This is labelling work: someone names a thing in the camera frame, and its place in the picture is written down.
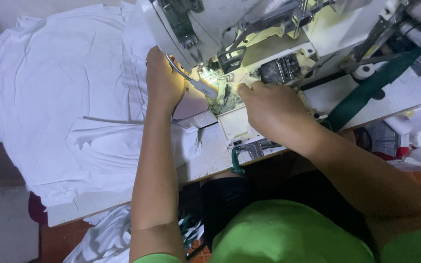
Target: sewing machine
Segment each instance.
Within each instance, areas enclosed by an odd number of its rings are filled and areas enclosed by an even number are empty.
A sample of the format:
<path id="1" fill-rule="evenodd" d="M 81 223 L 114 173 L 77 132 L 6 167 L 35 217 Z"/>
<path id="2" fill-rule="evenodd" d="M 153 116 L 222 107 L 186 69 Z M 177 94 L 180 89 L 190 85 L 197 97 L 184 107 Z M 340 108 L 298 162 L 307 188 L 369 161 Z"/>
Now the sewing machine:
<path id="1" fill-rule="evenodd" d="M 205 98 L 190 85 L 173 116 L 176 123 L 201 128 L 218 122 L 229 150 L 256 147 L 250 152 L 257 158 L 264 146 L 263 136 L 248 124 L 237 85 L 257 80 L 284 84 L 293 87 L 304 100 L 300 85 L 372 63 L 368 58 L 390 37 L 408 1 L 138 3 L 160 49 L 174 56 L 191 79 L 204 80 L 218 89 L 217 98 Z M 314 118 L 327 117 L 326 112 L 316 112 L 304 102 L 307 113 Z"/>

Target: forearm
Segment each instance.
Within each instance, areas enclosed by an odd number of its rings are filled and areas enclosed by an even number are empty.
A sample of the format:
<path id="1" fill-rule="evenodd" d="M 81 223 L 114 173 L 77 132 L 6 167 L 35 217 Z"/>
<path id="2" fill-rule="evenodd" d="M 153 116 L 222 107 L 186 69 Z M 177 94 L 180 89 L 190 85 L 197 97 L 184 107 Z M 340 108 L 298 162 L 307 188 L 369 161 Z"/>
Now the forearm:
<path id="1" fill-rule="evenodd" d="M 133 230 L 177 221 L 178 179 L 172 153 L 170 117 L 160 111 L 147 110 L 132 194 Z"/>
<path id="2" fill-rule="evenodd" d="M 421 213 L 421 188 L 401 171 L 318 123 L 297 134 L 300 138 L 292 149 L 308 158 L 366 216 Z"/>

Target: person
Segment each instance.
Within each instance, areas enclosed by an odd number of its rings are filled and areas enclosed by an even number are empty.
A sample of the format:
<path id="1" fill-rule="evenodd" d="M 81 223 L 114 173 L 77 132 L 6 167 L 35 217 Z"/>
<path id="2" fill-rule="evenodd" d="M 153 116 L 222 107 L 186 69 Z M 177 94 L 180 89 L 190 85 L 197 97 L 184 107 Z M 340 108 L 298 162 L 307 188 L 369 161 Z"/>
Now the person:
<path id="1" fill-rule="evenodd" d="M 149 97 L 132 193 L 130 262 L 185 262 L 170 137 L 184 79 L 158 47 L 149 51 L 146 66 Z M 211 263 L 421 262 L 421 188 L 412 178 L 322 127 L 286 86 L 257 81 L 251 88 L 240 84 L 238 94 L 254 129 L 320 172 L 295 176 L 280 194 L 264 198 L 252 196 L 242 177 L 205 183 Z M 303 177 L 315 188 L 305 196 Z"/>

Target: black pants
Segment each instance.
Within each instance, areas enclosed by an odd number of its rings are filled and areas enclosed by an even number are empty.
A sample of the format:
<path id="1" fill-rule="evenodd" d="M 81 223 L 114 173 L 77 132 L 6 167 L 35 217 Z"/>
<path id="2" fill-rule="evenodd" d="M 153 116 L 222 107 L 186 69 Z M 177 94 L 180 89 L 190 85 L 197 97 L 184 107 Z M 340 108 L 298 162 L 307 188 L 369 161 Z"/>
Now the black pants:
<path id="1" fill-rule="evenodd" d="M 212 252 L 212 241 L 243 208 L 260 200 L 284 199 L 309 206 L 356 236 L 376 254 L 365 217 L 335 189 L 320 171 L 290 177 L 271 193 L 257 193 L 243 177 L 212 180 L 201 188 L 204 234 Z"/>

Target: green shirt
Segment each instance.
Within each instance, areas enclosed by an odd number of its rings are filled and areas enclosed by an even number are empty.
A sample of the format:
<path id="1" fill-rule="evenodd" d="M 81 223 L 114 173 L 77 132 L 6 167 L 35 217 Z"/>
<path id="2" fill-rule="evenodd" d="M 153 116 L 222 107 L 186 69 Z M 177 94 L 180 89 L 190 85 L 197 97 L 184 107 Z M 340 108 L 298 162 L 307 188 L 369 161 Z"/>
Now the green shirt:
<path id="1" fill-rule="evenodd" d="M 373 263 L 368 247 L 308 206 L 286 201 L 255 202 L 243 209 L 213 241 L 210 263 Z M 382 263 L 421 262 L 421 231 L 386 244 Z M 179 263 L 167 254 L 135 263 Z"/>

